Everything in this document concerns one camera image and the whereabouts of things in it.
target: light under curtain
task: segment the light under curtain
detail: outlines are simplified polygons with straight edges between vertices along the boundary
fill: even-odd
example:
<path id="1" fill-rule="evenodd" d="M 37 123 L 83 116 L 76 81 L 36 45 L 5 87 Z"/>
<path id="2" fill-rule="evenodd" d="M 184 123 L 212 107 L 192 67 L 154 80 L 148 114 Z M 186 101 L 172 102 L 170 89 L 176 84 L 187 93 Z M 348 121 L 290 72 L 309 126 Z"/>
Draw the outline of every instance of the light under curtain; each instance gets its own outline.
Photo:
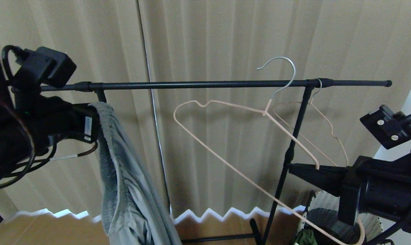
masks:
<path id="1" fill-rule="evenodd" d="M 2 0 L 0 50 L 7 44 L 67 52 L 78 65 L 70 84 L 145 82 L 149 75 L 151 82 L 289 79 L 291 67 L 284 61 L 256 70 L 278 55 L 295 62 L 295 79 L 392 80 L 391 88 L 334 87 L 316 95 L 314 103 L 334 124 L 351 163 L 358 155 L 373 156 L 379 148 L 359 118 L 380 104 L 399 110 L 411 88 L 411 1 Z M 208 208 L 222 216 L 231 207 L 245 213 L 255 206 L 269 211 L 271 200 L 190 138 L 172 113 L 191 99 L 264 109 L 272 92 L 273 88 L 154 91 L 174 217 L 187 209 L 197 216 Z M 97 100 L 92 93 L 47 93 L 53 94 L 75 103 Z M 150 91 L 107 91 L 106 96 L 166 200 Z M 287 88 L 275 102 L 301 96 L 300 89 Z M 294 123 L 297 105 L 275 111 Z M 219 105 L 185 107 L 177 116 L 229 163 L 275 192 L 290 140 L 268 120 Z M 345 164 L 340 146 L 317 112 L 307 111 L 301 133 L 336 163 Z M 87 147 L 62 143 L 62 155 Z M 296 147 L 294 162 L 311 160 Z M 98 215 L 99 175 L 96 155 L 47 164 L 0 191 L 0 214 L 68 208 Z M 289 175 L 281 200 L 298 203 L 311 188 Z"/>
<path id="2" fill-rule="evenodd" d="M 391 88 L 325 88 L 314 104 L 332 121 L 353 164 L 379 144 L 359 118 L 388 104 L 399 110 L 411 88 L 411 1 L 139 1 L 151 82 L 290 79 L 291 66 L 267 60 L 286 56 L 295 79 L 373 79 Z M 234 207 L 269 211 L 271 200 L 185 133 L 175 107 L 216 99 L 263 110 L 273 88 L 157 90 L 156 107 L 173 216 L 208 208 L 224 215 Z M 287 88 L 275 103 L 302 99 Z M 298 105 L 275 111 L 294 124 Z M 195 104 L 177 118 L 229 163 L 274 193 L 290 139 L 267 119 L 244 110 Z M 309 108 L 301 133 L 345 166 L 326 121 Z M 328 165 L 320 154 L 321 164 Z M 312 163 L 296 147 L 294 163 Z M 281 200 L 300 203 L 314 187 L 289 175 Z"/>

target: floor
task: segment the floor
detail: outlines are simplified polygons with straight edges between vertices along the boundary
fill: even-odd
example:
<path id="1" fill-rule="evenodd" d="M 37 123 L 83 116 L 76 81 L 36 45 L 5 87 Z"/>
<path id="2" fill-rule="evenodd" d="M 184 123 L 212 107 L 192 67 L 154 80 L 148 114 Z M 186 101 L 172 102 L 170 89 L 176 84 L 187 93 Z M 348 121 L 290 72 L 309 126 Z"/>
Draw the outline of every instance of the floor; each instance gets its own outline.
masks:
<path id="1" fill-rule="evenodd" d="M 252 217 L 262 231 L 266 226 L 267 217 L 257 213 L 254 213 Z M 295 216 L 277 212 L 268 244 L 288 244 L 297 224 L 298 219 Z M 196 223 L 193 218 L 186 217 L 176 225 L 176 228 L 181 239 L 251 232 L 249 219 L 243 219 L 236 214 L 229 214 L 223 222 L 210 214 L 205 216 L 200 224 Z M 93 222 L 90 217 L 77 219 L 72 214 L 59 218 L 50 213 L 33 216 L 20 214 L 0 224 L 0 245 L 30 244 L 109 245 L 109 240 L 103 231 L 101 221 Z M 255 245 L 255 241 L 254 239 L 241 239 L 190 244 Z"/>

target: white label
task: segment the white label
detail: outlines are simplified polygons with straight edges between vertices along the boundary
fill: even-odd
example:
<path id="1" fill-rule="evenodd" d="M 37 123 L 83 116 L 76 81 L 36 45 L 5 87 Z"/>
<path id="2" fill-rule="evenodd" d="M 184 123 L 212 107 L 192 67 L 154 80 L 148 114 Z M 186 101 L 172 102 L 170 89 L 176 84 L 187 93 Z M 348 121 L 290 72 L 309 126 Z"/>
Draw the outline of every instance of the white label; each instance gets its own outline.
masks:
<path id="1" fill-rule="evenodd" d="M 92 135 L 92 118 L 87 116 L 86 118 L 84 118 L 84 134 L 86 135 Z M 86 141 L 90 141 L 91 138 L 85 136 L 84 139 Z"/>

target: clothes hanger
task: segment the clothes hanger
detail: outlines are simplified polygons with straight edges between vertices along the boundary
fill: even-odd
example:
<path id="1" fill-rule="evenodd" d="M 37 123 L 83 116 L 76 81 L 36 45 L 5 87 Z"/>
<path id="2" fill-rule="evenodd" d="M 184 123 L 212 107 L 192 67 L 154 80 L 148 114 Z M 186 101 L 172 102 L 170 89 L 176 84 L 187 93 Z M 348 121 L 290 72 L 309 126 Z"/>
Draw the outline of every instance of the clothes hanger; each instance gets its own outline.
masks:
<path id="1" fill-rule="evenodd" d="M 347 153 L 346 150 L 344 149 L 343 143 L 342 141 L 334 135 L 334 126 L 332 125 L 331 121 L 313 104 L 313 100 L 314 100 L 314 96 L 320 92 L 320 90 L 322 89 L 322 80 L 321 79 L 317 79 L 320 82 L 320 88 L 319 90 L 317 90 L 317 92 L 314 93 L 313 97 L 311 98 L 311 101 L 308 103 L 309 105 L 311 105 L 311 107 L 313 107 L 329 124 L 329 126 L 331 127 L 331 135 L 334 137 L 334 139 L 336 139 L 340 146 L 341 149 L 344 153 L 344 156 L 346 158 L 346 166 L 349 166 L 349 158 L 347 157 Z M 275 112 L 275 107 L 279 104 L 289 104 L 289 103 L 298 103 L 301 104 L 301 102 L 299 101 L 291 101 L 291 102 L 280 102 L 275 104 L 275 106 L 273 107 L 272 111 L 275 114 L 275 116 L 277 116 L 277 118 L 279 118 L 284 124 L 286 124 L 287 126 L 291 127 L 292 129 L 294 129 L 294 127 L 292 127 L 289 123 L 287 123 L 283 118 L 281 118 L 276 112 Z M 308 140 L 305 136 L 303 136 L 301 133 L 299 133 L 300 137 L 302 137 L 303 139 L 305 139 L 308 144 L 312 145 L 318 152 L 320 152 L 320 154 L 322 154 L 326 159 L 328 159 L 328 161 L 330 161 L 332 164 L 334 164 L 334 166 L 338 166 L 333 160 L 331 160 L 331 158 L 329 158 L 325 153 L 323 153 L 317 146 L 315 146 L 310 140 Z"/>
<path id="2" fill-rule="evenodd" d="M 290 132 L 288 132 L 280 123 L 278 123 L 277 120 L 275 120 L 275 118 L 269 114 L 268 109 L 270 107 L 270 104 L 272 103 L 273 97 L 276 95 L 277 92 L 287 88 L 290 86 L 290 84 L 293 82 L 293 79 L 296 75 L 296 68 L 294 66 L 294 63 L 287 57 L 282 57 L 282 56 L 278 56 L 275 58 L 270 59 L 269 61 L 267 61 L 262 67 L 257 68 L 257 70 L 260 70 L 262 68 L 264 68 L 269 62 L 271 62 L 272 60 L 275 59 L 285 59 L 287 61 L 289 61 L 293 67 L 293 77 L 291 78 L 290 82 L 288 82 L 288 84 L 286 84 L 286 86 L 278 89 L 277 91 L 275 91 L 271 98 L 269 99 L 269 102 L 266 105 L 266 108 L 264 110 L 258 110 L 258 109 L 254 109 L 254 108 L 250 108 L 250 107 L 245 107 L 243 105 L 239 105 L 239 104 L 232 104 L 232 103 L 228 103 L 228 102 L 223 102 L 223 101 L 219 101 L 219 100 L 211 100 L 208 101 L 206 104 L 201 104 L 199 103 L 199 101 L 197 100 L 191 100 L 188 102 L 184 102 L 182 104 L 179 104 L 176 109 L 174 110 L 173 113 L 173 117 L 174 120 L 176 121 L 177 124 L 179 124 L 180 127 L 182 127 L 183 130 L 185 130 L 192 138 L 194 138 L 196 141 L 199 142 L 199 144 L 201 144 L 202 146 L 204 146 L 209 152 L 211 152 L 213 155 L 215 155 L 215 157 L 217 157 L 219 160 L 221 160 L 223 163 L 225 163 L 225 165 L 227 165 L 228 167 L 230 167 L 231 169 L 233 169 L 233 171 L 235 171 L 237 174 L 239 174 L 240 176 L 242 176 L 245 180 L 247 180 L 249 183 L 251 183 L 253 186 L 255 186 L 257 189 L 259 189 L 261 192 L 263 192 L 264 194 L 266 194 L 268 197 L 270 197 L 271 199 L 273 199 L 275 202 L 277 202 L 278 204 L 280 204 L 281 206 L 283 206 L 284 208 L 286 208 L 288 211 L 290 211 L 292 214 L 294 214 L 296 217 L 298 217 L 299 219 L 305 221 L 305 223 L 311 225 L 314 229 L 318 230 L 320 233 L 324 234 L 325 236 L 329 237 L 331 240 L 333 240 L 334 242 L 340 244 L 340 245 L 350 245 L 350 244 L 346 244 L 344 242 L 341 242 L 339 239 L 336 239 L 335 237 L 331 236 L 328 232 L 324 231 L 323 229 L 321 229 L 319 226 L 313 224 L 312 222 L 310 222 L 308 219 L 304 218 L 303 216 L 301 216 L 300 214 L 298 214 L 296 211 L 294 211 L 293 209 L 291 209 L 289 206 L 285 205 L 283 202 L 281 202 L 280 200 L 278 200 L 277 198 L 275 198 L 274 196 L 272 196 L 269 192 L 267 192 L 265 189 L 261 188 L 257 183 L 255 183 L 254 181 L 252 181 L 251 179 L 249 179 L 248 177 L 246 177 L 242 172 L 240 172 L 239 170 L 237 170 L 235 167 L 233 167 L 230 163 L 228 163 L 225 159 L 223 159 L 219 154 L 217 154 L 215 151 L 213 151 L 209 146 L 207 146 L 204 142 L 202 142 L 198 137 L 196 137 L 192 132 L 190 132 L 190 130 L 188 130 L 183 124 L 181 124 L 178 120 L 177 120 L 177 110 L 186 105 L 186 104 L 190 104 L 190 103 L 196 103 L 197 105 L 199 105 L 200 107 L 207 107 L 210 103 L 214 102 L 214 103 L 219 103 L 219 104 L 225 104 L 228 105 L 230 107 L 237 107 L 237 108 L 241 108 L 244 110 L 248 110 L 248 111 L 252 111 L 255 113 L 261 113 L 263 116 L 267 116 L 271 121 L 274 122 L 274 124 L 276 124 L 283 132 L 285 132 L 287 135 L 289 135 L 292 140 L 294 140 L 313 160 L 315 163 L 315 167 L 316 169 L 319 169 L 319 161 L 317 160 L 317 158 L 302 144 L 300 143 L 297 138 L 295 138 Z M 361 245 L 364 242 L 364 237 L 365 237 L 365 230 L 364 230 L 364 226 L 361 222 L 361 219 L 358 217 L 357 218 L 357 223 L 359 225 L 359 230 L 360 230 L 360 237 L 359 240 L 353 244 L 353 245 Z"/>

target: clothing rack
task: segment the clothing rack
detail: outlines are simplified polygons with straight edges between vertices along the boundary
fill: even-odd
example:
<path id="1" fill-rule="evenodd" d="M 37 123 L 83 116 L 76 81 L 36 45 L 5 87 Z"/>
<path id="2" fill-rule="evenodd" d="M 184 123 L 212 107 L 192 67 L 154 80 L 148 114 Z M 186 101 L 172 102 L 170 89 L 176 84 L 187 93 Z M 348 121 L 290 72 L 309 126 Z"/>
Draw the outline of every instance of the clothing rack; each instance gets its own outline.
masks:
<path id="1" fill-rule="evenodd" d="M 302 97 L 301 106 L 297 114 L 296 124 L 293 130 L 293 136 L 298 137 L 299 131 L 302 126 L 305 111 L 308 105 L 308 101 L 311 97 L 311 92 L 314 88 L 327 88 L 332 86 L 381 86 L 390 87 L 392 82 L 387 81 L 361 81 L 361 80 L 332 80 L 332 79 L 307 79 L 307 80 L 294 80 L 290 87 L 305 87 Z M 216 81 L 216 82 L 126 82 L 126 83 L 92 83 L 92 82 L 78 82 L 73 85 L 65 85 L 63 88 L 54 88 L 51 86 L 42 86 L 42 91 L 70 91 L 76 90 L 81 92 L 95 92 L 98 96 L 98 100 L 106 102 L 106 96 L 104 90 L 118 90 L 118 89 L 173 89 L 173 88 L 260 88 L 260 87 L 284 87 L 289 80 L 265 80 L 265 81 Z M 283 169 L 280 175 L 280 179 L 275 191 L 275 198 L 279 199 L 284 182 L 286 181 L 288 166 L 294 157 L 295 141 L 291 141 L 290 145 L 284 156 Z M 273 218 L 277 208 L 277 202 L 273 202 L 272 209 L 270 210 L 269 219 L 267 221 L 266 229 L 263 236 L 258 230 L 257 223 L 254 219 L 251 219 L 249 224 L 252 228 L 252 233 L 248 234 L 235 234 L 214 236 L 196 239 L 182 240 L 182 243 L 193 242 L 209 242 L 219 240 L 232 240 L 232 239 L 247 239 L 254 238 L 257 245 L 266 244 L 266 240 L 269 236 L 270 228 L 272 226 Z"/>

